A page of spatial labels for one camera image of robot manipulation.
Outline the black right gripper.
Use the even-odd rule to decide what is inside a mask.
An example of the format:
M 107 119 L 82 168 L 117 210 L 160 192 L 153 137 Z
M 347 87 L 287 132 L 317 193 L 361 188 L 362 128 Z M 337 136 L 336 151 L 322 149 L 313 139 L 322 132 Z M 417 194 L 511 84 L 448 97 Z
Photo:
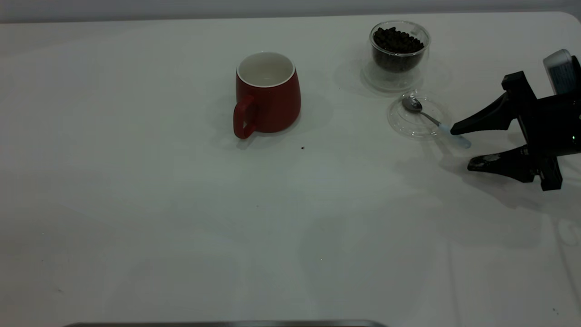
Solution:
M 467 170 L 505 176 L 522 183 L 540 177 L 542 190 L 561 189 L 558 157 L 580 153 L 580 83 L 568 93 L 538 99 L 523 72 L 506 75 L 498 99 L 451 128 L 453 136 L 508 130 L 517 119 L 526 144 L 471 158 Z

